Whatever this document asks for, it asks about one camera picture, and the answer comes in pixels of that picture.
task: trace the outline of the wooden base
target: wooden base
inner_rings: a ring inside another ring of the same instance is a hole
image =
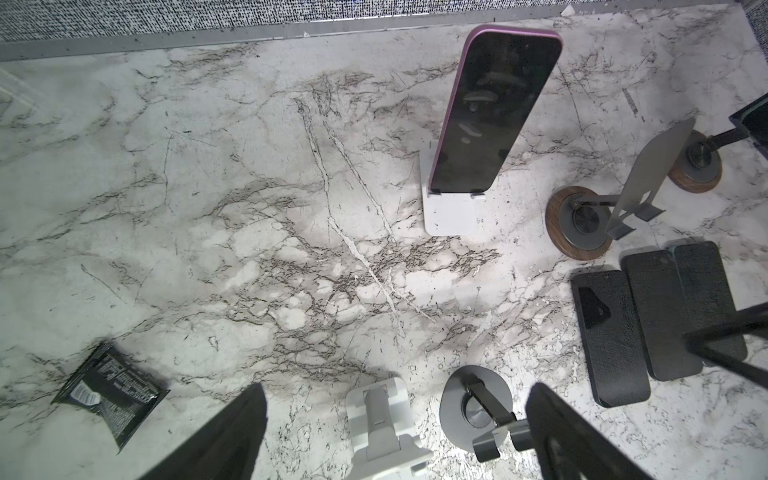
[[[673,165],[670,169],[670,173],[667,176],[674,182],[675,185],[682,188],[686,192],[692,194],[703,194],[715,188],[720,182],[720,178],[723,177],[723,165],[720,164],[720,169],[717,172],[717,176],[711,181],[702,184],[689,178],[677,165]]]
[[[571,242],[565,238],[563,231],[560,228],[560,207],[565,199],[573,194],[589,194],[595,195],[592,190],[584,187],[566,187],[555,192],[547,203],[547,210],[545,211],[544,220],[547,225],[547,233],[549,233],[549,239],[552,243],[570,258],[575,260],[587,261],[594,260],[602,257],[608,248],[611,247],[611,238],[606,236],[605,243],[600,245],[594,250],[582,250],[575,247]]]

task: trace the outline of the phone lying on table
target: phone lying on table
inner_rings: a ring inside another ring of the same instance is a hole
[[[553,31],[480,25],[469,33],[429,176],[432,192],[491,187],[562,45]]]

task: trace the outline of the marble surface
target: marble surface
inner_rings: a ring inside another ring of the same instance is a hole
[[[565,185],[617,193],[672,122],[719,133],[765,93],[741,7],[516,25],[565,49],[473,237],[425,234],[416,164],[471,25],[0,65],[0,476],[136,478],[259,381],[253,477],[342,478],[345,394],[397,374],[432,478],[539,478],[532,452],[479,465],[443,436],[443,385],[479,364],[516,413],[545,382],[658,478],[764,478],[768,392],[734,375],[595,404],[568,277],[704,238],[737,307],[768,300],[766,161],[741,142],[715,190],[666,180],[667,212],[596,262],[561,255],[543,217]],[[104,338],[170,385],[120,455],[101,419],[49,405]]]

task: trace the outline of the pink phone frame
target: pink phone frame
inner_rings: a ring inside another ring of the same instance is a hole
[[[435,175],[435,169],[437,168],[437,159],[442,149],[442,141],[445,136],[445,128],[448,126],[448,119],[451,117],[451,109],[453,108],[453,101],[458,90],[458,82],[462,77],[462,70],[464,69],[464,62],[467,58],[467,52],[469,51],[469,45],[477,38],[481,33],[487,31],[494,31],[497,33],[509,33],[510,35],[524,35],[527,37],[549,37],[556,38],[560,41],[560,46],[563,45],[563,39],[555,31],[551,30],[539,30],[537,28],[523,28],[523,27],[505,27],[500,25],[478,25],[469,32],[466,41],[464,42],[464,49],[462,50],[462,57],[458,60],[458,69],[456,70],[456,79],[453,81],[453,89],[451,90],[451,97],[448,99],[448,109],[445,111],[445,118],[442,121],[442,127],[440,128],[440,137],[437,142],[437,150],[435,150],[435,158],[432,160],[432,169],[429,171],[429,182],[427,188],[432,190],[432,177]]]

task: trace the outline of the white marble countertop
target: white marble countertop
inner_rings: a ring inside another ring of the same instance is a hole
[[[476,237],[427,237],[416,164],[472,25],[0,65],[0,477],[136,478],[259,381],[253,477],[342,478],[345,394],[396,373],[432,478],[539,478],[532,452],[479,465],[442,434],[445,381],[479,364],[518,414],[545,382],[657,478],[764,478],[768,392],[734,375],[594,402],[568,285],[584,264],[543,215],[566,185],[617,193],[670,123],[720,133],[765,93],[741,7],[516,25],[565,48]],[[666,180],[667,212],[588,265],[704,238],[737,307],[768,300],[768,163],[721,153],[715,190]],[[49,405],[104,338],[170,383],[120,455],[97,416]]]

